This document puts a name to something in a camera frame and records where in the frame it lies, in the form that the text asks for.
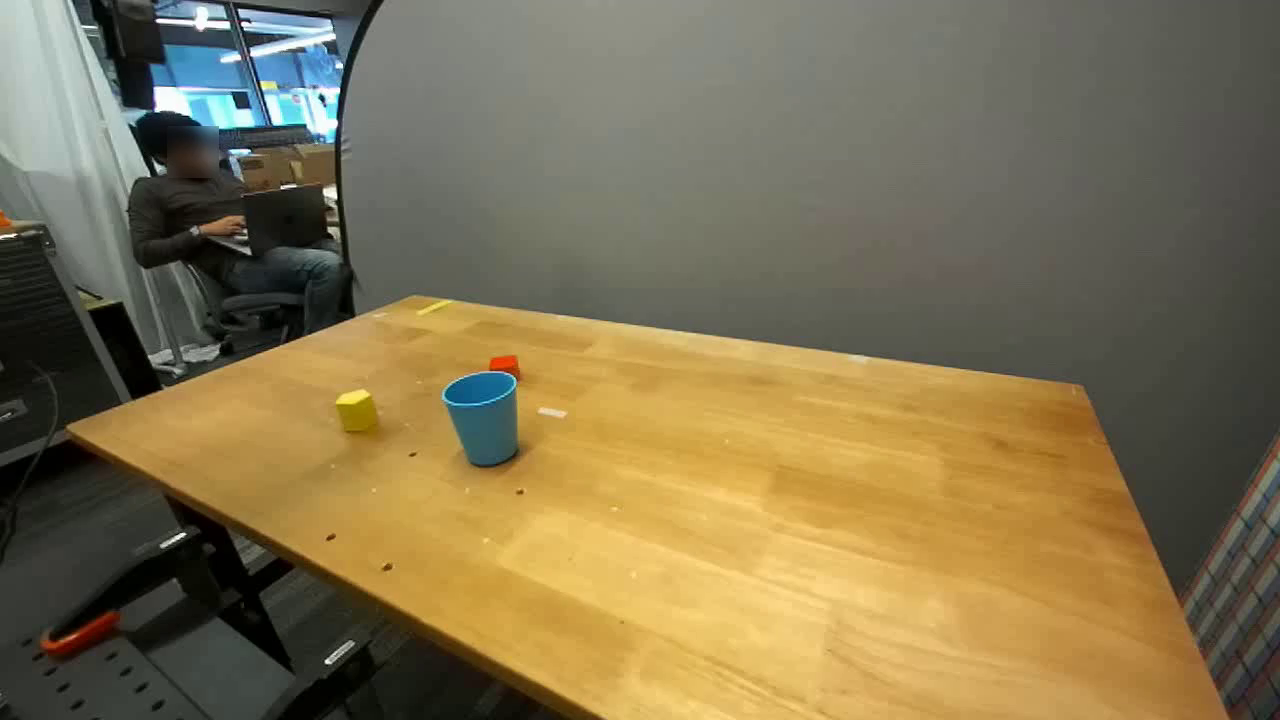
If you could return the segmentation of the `yellow cube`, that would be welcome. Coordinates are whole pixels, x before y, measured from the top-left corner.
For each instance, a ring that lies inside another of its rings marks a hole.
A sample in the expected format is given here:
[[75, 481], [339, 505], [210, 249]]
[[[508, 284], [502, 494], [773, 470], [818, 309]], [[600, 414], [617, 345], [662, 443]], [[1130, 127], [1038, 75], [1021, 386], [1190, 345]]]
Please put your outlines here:
[[339, 392], [337, 414], [346, 432], [371, 432], [381, 424], [377, 395], [368, 386]]

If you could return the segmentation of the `orange cube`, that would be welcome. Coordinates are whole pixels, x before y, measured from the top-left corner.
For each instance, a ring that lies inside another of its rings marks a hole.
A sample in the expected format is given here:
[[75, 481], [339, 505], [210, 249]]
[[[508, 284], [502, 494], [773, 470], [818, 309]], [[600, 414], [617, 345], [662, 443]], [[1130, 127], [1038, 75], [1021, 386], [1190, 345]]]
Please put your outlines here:
[[524, 368], [521, 368], [516, 351], [489, 356], [489, 370], [508, 370], [508, 374], [524, 378]]

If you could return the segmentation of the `blue plastic cup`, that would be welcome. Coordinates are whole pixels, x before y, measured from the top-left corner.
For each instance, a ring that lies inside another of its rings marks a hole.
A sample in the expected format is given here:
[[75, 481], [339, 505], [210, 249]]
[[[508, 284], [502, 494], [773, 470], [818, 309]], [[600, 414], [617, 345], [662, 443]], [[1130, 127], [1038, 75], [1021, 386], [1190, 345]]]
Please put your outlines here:
[[521, 385], [508, 370], [456, 374], [439, 392], [474, 469], [496, 469], [521, 451], [516, 392]]

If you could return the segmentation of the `seated person with laptop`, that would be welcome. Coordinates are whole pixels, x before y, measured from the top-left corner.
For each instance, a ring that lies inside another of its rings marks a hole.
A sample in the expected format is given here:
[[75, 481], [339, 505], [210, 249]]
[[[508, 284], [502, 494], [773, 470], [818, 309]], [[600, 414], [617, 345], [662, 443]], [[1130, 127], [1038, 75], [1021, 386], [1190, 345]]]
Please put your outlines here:
[[323, 226], [305, 239], [253, 231], [243, 183], [220, 161], [220, 132], [182, 112], [146, 112], [132, 139], [147, 170], [128, 191], [140, 266], [192, 262], [224, 291], [292, 291], [308, 330], [347, 316], [347, 262]]

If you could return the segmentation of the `grey backdrop screen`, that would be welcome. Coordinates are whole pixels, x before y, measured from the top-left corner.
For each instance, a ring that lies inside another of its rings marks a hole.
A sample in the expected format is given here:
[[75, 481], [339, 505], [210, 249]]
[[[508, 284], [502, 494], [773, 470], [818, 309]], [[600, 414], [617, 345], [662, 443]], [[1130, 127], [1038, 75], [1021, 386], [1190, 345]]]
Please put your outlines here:
[[371, 304], [1075, 378], [1173, 577], [1280, 428], [1280, 0], [381, 0], [339, 200]]

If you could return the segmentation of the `black equipment rack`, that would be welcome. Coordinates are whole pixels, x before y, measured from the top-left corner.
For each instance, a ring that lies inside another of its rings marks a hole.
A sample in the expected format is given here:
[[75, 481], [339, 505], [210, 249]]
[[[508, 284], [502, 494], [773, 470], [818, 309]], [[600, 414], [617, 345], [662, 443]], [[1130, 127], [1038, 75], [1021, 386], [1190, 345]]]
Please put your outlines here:
[[0, 463], [63, 439], [80, 414], [126, 403], [126, 378], [43, 225], [0, 239]]

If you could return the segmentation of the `white curtain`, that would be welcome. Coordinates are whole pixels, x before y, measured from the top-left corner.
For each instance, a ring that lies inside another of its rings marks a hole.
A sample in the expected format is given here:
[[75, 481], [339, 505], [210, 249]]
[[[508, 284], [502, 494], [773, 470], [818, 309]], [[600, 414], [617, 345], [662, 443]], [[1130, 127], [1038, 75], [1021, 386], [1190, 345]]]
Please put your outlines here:
[[140, 266], [128, 191], [146, 155], [71, 0], [0, 0], [0, 200], [52, 231], [75, 288], [122, 298], [166, 370], [220, 356], [182, 262]]

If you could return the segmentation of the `plaid fabric chair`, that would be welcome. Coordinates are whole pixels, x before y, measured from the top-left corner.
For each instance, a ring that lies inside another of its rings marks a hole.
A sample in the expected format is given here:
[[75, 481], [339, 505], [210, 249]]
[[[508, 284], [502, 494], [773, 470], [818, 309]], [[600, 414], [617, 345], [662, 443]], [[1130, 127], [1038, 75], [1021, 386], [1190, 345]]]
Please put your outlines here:
[[1183, 615], [1227, 720], [1280, 720], [1280, 443], [1192, 577]]

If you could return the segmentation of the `black table leg frame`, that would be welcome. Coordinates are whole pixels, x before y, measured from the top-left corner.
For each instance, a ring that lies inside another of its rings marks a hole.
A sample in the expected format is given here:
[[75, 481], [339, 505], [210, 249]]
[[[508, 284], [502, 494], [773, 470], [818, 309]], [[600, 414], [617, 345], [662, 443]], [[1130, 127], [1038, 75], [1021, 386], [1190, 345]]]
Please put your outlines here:
[[288, 560], [247, 566], [234, 531], [196, 506], [167, 505], [176, 527], [146, 544], [126, 566], [101, 579], [75, 598], [48, 633], [59, 635], [101, 611], [126, 611], [132, 598], [176, 579], [186, 598], [182, 611], [199, 621], [224, 621], [242, 641], [264, 653], [277, 669], [292, 670], [292, 687], [269, 708], [269, 720], [323, 720], [346, 711], [347, 720], [390, 720], [371, 692], [381, 670], [364, 641], [339, 641], [319, 662], [302, 669], [283, 649], [281, 626], [264, 606], [264, 592], [292, 573]]

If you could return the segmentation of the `orange handled tool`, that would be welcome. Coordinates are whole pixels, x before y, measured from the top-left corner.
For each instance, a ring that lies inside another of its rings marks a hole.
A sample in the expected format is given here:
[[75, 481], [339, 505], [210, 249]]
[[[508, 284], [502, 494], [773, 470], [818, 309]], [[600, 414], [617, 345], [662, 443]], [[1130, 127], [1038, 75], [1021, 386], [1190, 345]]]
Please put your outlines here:
[[75, 653], [109, 641], [116, 626], [122, 626], [122, 611], [101, 611], [101, 615], [92, 615], [92, 621], [59, 633], [59, 635], [43, 633], [43, 635], [42, 635], [42, 653], [43, 653], [48, 659], [69, 659], [69, 654], [75, 654]]

